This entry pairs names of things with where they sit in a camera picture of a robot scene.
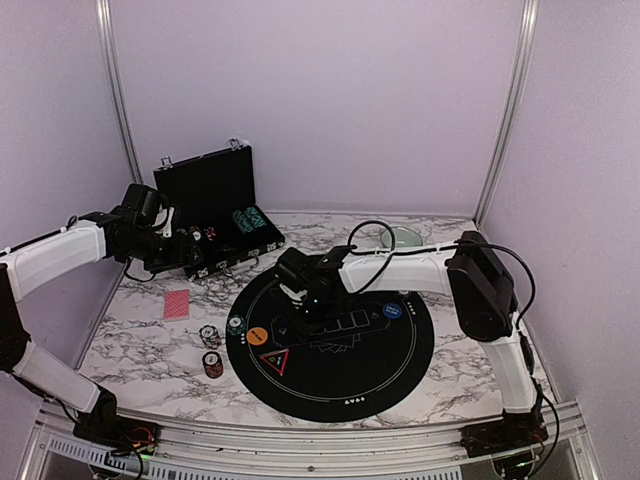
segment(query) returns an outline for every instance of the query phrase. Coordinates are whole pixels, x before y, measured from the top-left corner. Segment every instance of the wire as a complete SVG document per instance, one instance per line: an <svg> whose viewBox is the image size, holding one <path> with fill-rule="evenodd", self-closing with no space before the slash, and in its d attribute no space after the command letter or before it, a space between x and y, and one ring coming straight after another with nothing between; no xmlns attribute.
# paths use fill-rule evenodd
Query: wire
<svg viewBox="0 0 640 480"><path fill-rule="evenodd" d="M61 400L59 400L57 398L55 399L55 401L58 404L60 404L60 406L62 407L62 410L64 411L64 414L67 416L67 418L69 420L71 420L78 427L81 427L80 422L78 422L77 419L73 418L73 416L69 412L69 409L67 408L67 406ZM109 440L109 439L101 438L101 437L98 437L98 436L96 436L95 438L97 438L99 440L102 440L104 442L108 442L108 443L117 443L119 445L122 445L123 447L126 447L126 449L128 451L133 452L134 455L138 458L138 463L140 464L140 469L138 470L138 475L136 475L134 480L140 480L142 478L142 474L144 473L144 462L142 461L142 457L140 456L140 452L138 452L138 450L136 450L136 448L132 444L127 443L127 442L121 442L120 440Z"/></svg>
<svg viewBox="0 0 640 480"><path fill-rule="evenodd" d="M87 463L87 467L91 472L91 478L94 480L118 480L124 478L124 473L122 472L115 474L111 470L105 470L104 468L93 466L90 463Z"/></svg>
<svg viewBox="0 0 640 480"><path fill-rule="evenodd" d="M393 229L389 226L389 224L387 224L385 222L382 222L380 220L368 220L368 221L362 222L361 224L356 226L351 231L351 234L349 235L349 240L347 241L347 246L349 247L350 253L352 255L364 256L364 255L372 255L372 254L375 253L373 251L357 252L357 251L355 251L355 248L357 248L357 247L351 243L355 233L365 225L380 225L380 226L384 227L391 234L392 245L391 245L391 249L390 249L390 252L389 252L389 256L387 257L387 261L382 265L380 270L378 270L376 272L376 274L372 277L371 280L369 280L369 282L367 282L367 284L364 287L362 287L358 291L354 292L354 295L362 293L367 288L369 288L371 286L371 284L373 282L375 282L378 279L378 277L380 275L382 275L382 272L384 272L384 270L389 266L389 263L391 262L391 258L393 256L401 257L401 256L419 255L421 253L431 253L431 252L436 252L436 251L448 251L448 250L459 250L459 249L463 249L463 248L489 248L491 250L498 250L498 251L504 252L504 253L510 255L511 257L513 257L522 266L522 268L524 269L524 271L527 274L527 277L529 278L529 283L531 284L531 294L529 296L529 300L525 304L525 306L522 309L522 311L520 311L520 313L518 315L518 318L516 319L516 330L520 329L520 323L522 322L522 319L523 319L525 313L527 313L527 311L531 308L531 305L533 304L533 301L536 298L536 290L537 289L536 289L536 281L533 278L533 273L531 272L531 269L529 268L527 263L522 259L522 257L520 257L520 255L518 255L516 252L514 252L513 250L511 250L511 249L509 249L507 247L503 247L502 245L495 245L495 244L492 244L492 243L457 243L455 245L447 245L447 246L441 247L441 248L427 247L427 248L421 248L419 250L396 251L396 249L395 249L395 247L396 247L395 235L393 233Z"/></svg>
<svg viewBox="0 0 640 480"><path fill-rule="evenodd" d="M547 446L544 444L544 440L542 440L542 437L540 437L540 435L532 435L533 438L535 438L538 443L540 444L540 447L542 448L542 450L540 450L539 455L542 455L544 453L544 451L546 450Z"/></svg>
<svg viewBox="0 0 640 480"><path fill-rule="evenodd" d="M382 264L382 267L380 267L380 269L373 275L373 277L371 277L369 279L369 281L367 283L364 284L364 286L362 286L361 288L359 288L358 290L356 290L355 292L353 292L354 295L360 295L362 292L364 292L367 288L369 288L373 282L375 282L378 277L380 277L380 275L382 275L382 272L384 272L386 270L386 268L389 266L389 263L391 263L391 259L393 258L393 255L395 253L396 250L396 234L394 233L393 229L389 226L388 223L385 223L381 220L366 220L358 225L356 225L356 227L351 230L351 233L349 234L349 239L347 240L347 247L349 248L349 252L352 255L356 255L356 256L364 256L364 255L370 255L371 252L356 252L355 249L358 248L356 245L353 245L353 237L355 236L355 234L362 228L362 227L366 227L367 225L380 225L382 227L385 228L385 230L387 230L387 232L389 232L389 235L391 236L391 248L389 250L389 254L387 255L387 260Z"/></svg>
<svg viewBox="0 0 640 480"><path fill-rule="evenodd" d="M556 446L558 445L558 440L560 439L560 417L558 416L558 411L556 410L556 407L553 405L553 403L551 403L551 400L549 400L549 398L547 398L545 394L542 394L542 398L544 399L545 402L547 402L549 407L551 407L551 411L553 412L553 417L555 418L555 421L556 421L556 437L553 439L553 443L551 444L549 453L547 453L547 456L540 461L540 463L536 466L535 469L533 469L533 471L529 475L529 478L533 477L536 473L542 470L542 467L544 467L547 461L549 461L549 457L551 457L551 455L553 454L553 451L556 449Z"/></svg>
<svg viewBox="0 0 640 480"><path fill-rule="evenodd" d="M134 429L133 431L137 432L138 430L142 430L142 431L147 432L148 440L150 442L153 442L153 434L151 433L151 430L149 430L148 428L145 428L145 427L138 427L138 428Z"/></svg>
<svg viewBox="0 0 640 480"><path fill-rule="evenodd" d="M69 217L69 221L67 222L67 230L69 230L71 227L73 227L76 223L78 223L78 217L77 215L73 215L71 217Z"/></svg>
<svg viewBox="0 0 640 480"><path fill-rule="evenodd" d="M9 248L9 253L15 252L16 250L20 250L21 248L24 248L24 247L28 247L29 245L33 245L34 243L40 242L41 240L45 240L47 238L55 237L58 234L60 234L60 230L56 230L55 232L45 233L44 235L41 235L41 236L36 237L36 238L34 238L32 240L29 240L28 242L21 243L19 245L16 245L15 247L10 247ZM0 252L0 257L4 257L5 255L7 255L7 252L5 250Z"/></svg>
<svg viewBox="0 0 640 480"><path fill-rule="evenodd" d="M140 279L140 278L136 278L133 275L129 275L129 269L131 268L131 259L127 258L127 268L124 271L124 276L127 277L129 280L134 280L136 282L140 282L140 283L147 283L150 282L151 280L154 280L156 278L156 274L154 273L153 275L151 275L150 278L147 278L145 280Z"/></svg>

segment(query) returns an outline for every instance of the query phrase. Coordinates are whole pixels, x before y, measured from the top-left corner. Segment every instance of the black mat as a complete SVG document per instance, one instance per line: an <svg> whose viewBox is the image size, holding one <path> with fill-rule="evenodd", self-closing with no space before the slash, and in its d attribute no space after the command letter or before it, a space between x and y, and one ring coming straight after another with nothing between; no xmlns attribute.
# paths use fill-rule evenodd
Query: black mat
<svg viewBox="0 0 640 480"><path fill-rule="evenodd" d="M424 377L434 333L418 294L360 295L348 314L300 342L269 292L277 285L273 269L259 275L227 320L231 365L267 405L317 422L358 420L392 407Z"/></svg>

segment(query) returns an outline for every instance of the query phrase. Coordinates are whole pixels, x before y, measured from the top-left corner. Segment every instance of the black cable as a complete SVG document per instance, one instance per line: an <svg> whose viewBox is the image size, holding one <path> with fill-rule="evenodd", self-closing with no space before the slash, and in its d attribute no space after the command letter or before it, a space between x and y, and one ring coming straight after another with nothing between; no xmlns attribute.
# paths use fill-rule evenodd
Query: black cable
<svg viewBox="0 0 640 480"><path fill-rule="evenodd" d="M73 227L76 223L78 223L78 217L76 215L71 216L67 222L67 230Z"/></svg>
<svg viewBox="0 0 640 480"><path fill-rule="evenodd" d="M21 243L19 245L16 245L15 247L11 247L10 252L15 252L16 250L20 250L21 248L28 247L29 245L33 245L34 243L40 242L41 240L46 240L47 238L55 237L59 233L60 233L60 230L56 230L55 232L45 233L44 235L34 238L33 240L29 240L28 242ZM3 250L0 252L0 257L4 257L5 255L7 255L6 251Z"/></svg>
<svg viewBox="0 0 640 480"><path fill-rule="evenodd" d="M131 263L132 263L131 259L128 258L127 259L127 268L124 271L124 276L127 277L129 280L134 280L134 281L140 282L140 283L147 283L147 282L150 282L151 280L156 278L156 274L155 273L152 274L150 278L147 278L145 280L140 279L140 278L136 278L136 277L134 277L132 275L129 275L129 269L131 268Z"/></svg>
<svg viewBox="0 0 640 480"><path fill-rule="evenodd" d="M549 453L547 453L547 456L540 461L540 463L536 466L536 468L533 469L533 471L529 475L529 478L533 477L536 473L542 470L542 467L544 467L547 461L549 461L549 457L551 457L551 455L553 454L553 451L556 449L556 446L558 445L558 440L560 439L560 417L558 416L558 411L556 410L556 407L553 405L553 403L551 403L551 400L549 400L549 398L547 398L546 395L542 394L542 398L544 399L545 402L547 402L549 407L551 407L551 411L553 412L553 416L556 420L556 437L553 439L553 443L551 444Z"/></svg>
<svg viewBox="0 0 640 480"><path fill-rule="evenodd" d="M67 408L67 406L64 404L64 402L62 402L59 399L55 399L55 401L62 407L62 410L64 411L64 414L67 416L67 418L69 420L71 420L75 425L81 427L80 422L78 422L77 419L73 418L73 416L71 415L71 413L69 412L69 409ZM138 475L136 476L136 478L134 480L140 480L142 478L142 474L144 473L144 462L142 461L142 457L140 456L140 452L138 452L138 450L136 450L136 448L129 443L126 442L121 442L120 440L107 440L106 438L100 438L97 437L96 438L104 441L104 442L108 442L108 443L118 443L124 447L127 448L128 451L131 451L135 454L135 456L138 458L138 463L140 464L140 469L138 470Z"/></svg>
<svg viewBox="0 0 640 480"><path fill-rule="evenodd" d="M384 227L385 230L389 232L389 235L391 235L391 248L389 250L389 255L387 256L387 260L384 262L384 264L382 264L382 267L380 267L380 269L375 273L375 275L373 275L373 277L371 277L369 281L364 284L363 287L353 292L353 295L359 295L362 292L364 292L367 288L369 288L373 284L373 282L375 282L378 279L378 277L380 277L380 275L382 275L382 272L384 272L386 268L389 266L389 263L391 263L391 259L393 258L393 255L396 250L396 234L394 233L393 229L389 226L389 224L381 220L366 220L356 225L356 227L353 230L351 230L351 233L349 234L349 239L347 240L347 247L349 248L349 251L352 255L363 255L363 256L370 255L370 252L356 252L355 249L358 247L356 245L353 245L353 243L351 243L353 241L353 237L355 236L355 234L362 227L366 227L367 225L380 225Z"/></svg>
<svg viewBox="0 0 640 480"><path fill-rule="evenodd" d="M531 272L531 269L529 268L527 263L522 259L522 257L520 257L520 255L518 255L516 252L514 252L513 250L507 247L503 247L502 245L494 245L492 243L458 243L456 245L447 245L445 247L441 247L439 251L442 252L447 250L459 250L464 248L489 248L491 250L498 250L498 251L507 253L511 255L513 258L515 258L518 261L518 263L520 263L524 271L526 272L527 276L529 277L529 282L531 284L531 295L529 296L529 300L527 301L527 304L524 306L524 308L518 315L518 319L516 320L516 330L518 330L520 328L520 322L522 321L522 317L527 312L527 310L529 310L529 308L531 307L531 304L533 303L533 300L536 297L536 281L533 278L533 273ZM396 257L406 257L410 255L419 255L421 253L432 253L436 251L438 251L438 248L428 247L428 248L422 248L420 250L412 250L408 252L395 252L394 255Z"/></svg>

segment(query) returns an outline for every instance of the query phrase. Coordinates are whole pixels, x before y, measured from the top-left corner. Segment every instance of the poker chip stack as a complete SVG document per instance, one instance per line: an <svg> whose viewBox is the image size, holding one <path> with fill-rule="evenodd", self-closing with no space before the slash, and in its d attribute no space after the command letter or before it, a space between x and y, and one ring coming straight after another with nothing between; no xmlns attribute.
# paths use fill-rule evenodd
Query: poker chip stack
<svg viewBox="0 0 640 480"><path fill-rule="evenodd" d="M209 378L219 378L222 375L222 358L218 352L207 352L202 357L204 373Z"/></svg>
<svg viewBox="0 0 640 480"><path fill-rule="evenodd" d="M200 340L202 340L205 348L209 350L215 350L222 345L218 329L213 325L205 325L200 329Z"/></svg>
<svg viewBox="0 0 640 480"><path fill-rule="evenodd" d="M227 332L230 335L240 335L244 332L244 320L240 317L231 317L227 322Z"/></svg>
<svg viewBox="0 0 640 480"><path fill-rule="evenodd" d="M267 223L260 215L260 212L256 210L254 207L249 207L244 211L245 216L251 221L251 224L255 228L266 227Z"/></svg>
<svg viewBox="0 0 640 480"><path fill-rule="evenodd" d="M231 214L231 218L242 233L251 233L255 230L253 225L251 225L251 220L249 220L242 211L236 210Z"/></svg>
<svg viewBox="0 0 640 480"><path fill-rule="evenodd" d="M200 329L200 340L208 350L215 350L222 345L218 329L213 325L205 325ZM204 373L209 378L219 378L224 371L222 358L218 352L205 353L202 357L202 366Z"/></svg>

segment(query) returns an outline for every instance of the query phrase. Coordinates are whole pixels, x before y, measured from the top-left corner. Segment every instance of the blue circle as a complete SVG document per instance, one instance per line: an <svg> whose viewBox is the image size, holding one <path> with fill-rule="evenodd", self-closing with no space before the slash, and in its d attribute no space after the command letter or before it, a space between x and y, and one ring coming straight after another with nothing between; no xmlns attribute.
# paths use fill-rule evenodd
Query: blue circle
<svg viewBox="0 0 640 480"><path fill-rule="evenodd" d="M390 320L397 320L402 316L402 307L397 303L387 303L382 307L382 313Z"/></svg>

